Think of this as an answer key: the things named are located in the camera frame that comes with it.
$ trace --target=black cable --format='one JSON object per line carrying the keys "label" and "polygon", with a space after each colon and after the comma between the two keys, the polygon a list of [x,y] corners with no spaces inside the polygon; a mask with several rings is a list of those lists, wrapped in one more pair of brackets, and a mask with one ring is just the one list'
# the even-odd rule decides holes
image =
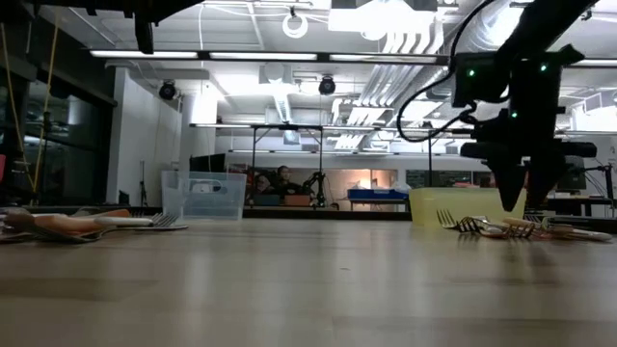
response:
{"label": "black cable", "polygon": [[335,195],[332,194],[332,185],[330,184],[330,179],[326,176],[326,180],[328,181],[328,190],[330,191],[330,200],[332,201],[332,203],[335,203]]}
{"label": "black cable", "polygon": [[437,129],[436,131],[429,133],[428,136],[426,136],[424,138],[421,138],[421,139],[410,139],[410,138],[408,138],[405,135],[405,133],[403,132],[403,126],[401,124],[401,122],[403,120],[403,113],[405,112],[405,109],[407,109],[407,106],[409,106],[409,104],[412,101],[414,101],[422,93],[425,93],[425,92],[431,90],[433,87],[439,86],[441,83],[447,81],[450,77],[452,77],[454,75],[454,71],[456,71],[455,60],[454,60],[454,58],[456,56],[456,46],[459,44],[459,40],[461,40],[461,36],[463,35],[463,32],[465,31],[465,29],[467,28],[467,26],[469,25],[471,20],[478,13],[480,13],[480,11],[484,10],[487,6],[493,4],[495,1],[496,0],[486,0],[486,1],[484,1],[483,3],[478,5],[475,9],[473,9],[473,11],[471,11],[468,14],[468,16],[465,18],[465,20],[463,20],[463,23],[461,24],[461,27],[459,28],[459,31],[456,33],[456,36],[454,37],[454,41],[452,42],[452,48],[450,49],[450,64],[449,64],[449,67],[448,67],[447,75],[444,76],[443,78],[441,78],[441,79],[431,83],[430,85],[420,89],[416,93],[414,93],[401,106],[400,110],[398,111],[398,115],[396,115],[396,129],[398,130],[398,133],[399,133],[399,135],[401,136],[401,138],[403,140],[405,140],[407,142],[410,142],[410,143],[422,143],[424,141],[431,140],[434,136],[444,132],[445,129],[447,129],[448,126],[452,125],[453,123],[458,121],[460,118],[462,118],[463,114],[465,112],[467,112],[467,111],[464,111],[463,113],[461,113],[461,115],[459,115],[459,116],[455,117],[454,119],[452,119],[451,121],[449,121],[445,126],[442,126],[441,128]]}
{"label": "black cable", "polygon": [[596,188],[598,193],[600,193],[603,198],[606,197],[606,193],[602,189],[602,185],[599,185],[597,180],[592,180],[592,178],[594,178],[593,176],[589,175],[588,173],[585,173],[585,178],[587,178],[589,183],[591,183],[591,185],[593,185]]}

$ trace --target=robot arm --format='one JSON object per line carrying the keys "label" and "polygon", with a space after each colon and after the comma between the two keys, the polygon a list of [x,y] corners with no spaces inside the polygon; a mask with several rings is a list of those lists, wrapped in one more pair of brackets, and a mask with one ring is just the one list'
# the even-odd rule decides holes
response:
{"label": "robot arm", "polygon": [[[461,148],[462,156],[485,160],[505,210],[515,207],[527,174],[527,202],[535,207],[567,171],[566,155],[596,156],[593,144],[554,139],[557,114],[565,112],[558,105],[562,69],[584,56],[571,45],[546,50],[597,1],[535,0],[497,52],[456,55],[453,106],[501,102],[509,87],[509,108],[494,119],[476,120],[471,137],[477,142]],[[528,165],[523,157],[530,157]]]}

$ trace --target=metal frame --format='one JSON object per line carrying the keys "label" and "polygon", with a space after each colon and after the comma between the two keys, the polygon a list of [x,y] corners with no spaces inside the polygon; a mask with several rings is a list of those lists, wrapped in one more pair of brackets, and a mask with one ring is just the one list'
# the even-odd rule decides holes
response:
{"label": "metal frame", "polygon": [[[257,184],[257,182],[255,181],[255,157],[256,157],[257,144],[272,129],[292,130],[292,131],[299,131],[299,130],[316,130],[316,131],[319,131],[320,134],[321,134],[319,141],[317,141],[317,139],[312,134],[310,134],[310,135],[319,144],[319,173],[320,174],[323,173],[324,147],[322,146],[322,144],[324,142],[324,127],[322,125],[254,124],[254,125],[251,125],[251,128],[253,129],[253,152],[252,152],[252,160],[251,160],[251,163],[252,163],[251,164],[251,169],[253,171],[253,177],[252,177],[253,184],[252,184],[252,187],[251,187],[251,200],[253,200],[253,197],[255,196],[255,189],[256,189],[256,184]],[[258,129],[267,129],[267,130],[266,130],[265,133],[263,133],[258,138],[257,137],[257,130]]]}

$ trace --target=white wall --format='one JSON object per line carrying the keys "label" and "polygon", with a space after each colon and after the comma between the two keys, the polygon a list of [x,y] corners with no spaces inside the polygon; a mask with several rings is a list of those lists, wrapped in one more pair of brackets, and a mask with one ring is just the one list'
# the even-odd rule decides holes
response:
{"label": "white wall", "polygon": [[182,130],[180,132],[182,139],[180,140],[179,157],[179,167],[182,171],[189,170],[189,159],[192,156],[210,155],[215,151],[215,129],[189,126],[194,119],[194,113],[199,112],[195,107],[196,102],[194,95],[182,97]]}
{"label": "white wall", "polygon": [[140,204],[140,161],[145,161],[148,205],[161,205],[161,176],[179,160],[181,115],[132,80],[125,68],[116,71],[114,111],[110,145],[107,200],[118,201],[118,191],[130,195],[131,205]]}

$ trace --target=clear plastic bin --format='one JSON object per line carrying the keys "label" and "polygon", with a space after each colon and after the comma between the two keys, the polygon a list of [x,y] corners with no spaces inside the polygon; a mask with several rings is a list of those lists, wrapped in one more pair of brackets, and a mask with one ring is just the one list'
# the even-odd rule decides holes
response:
{"label": "clear plastic bin", "polygon": [[247,176],[240,173],[162,172],[163,212],[181,219],[242,219]]}

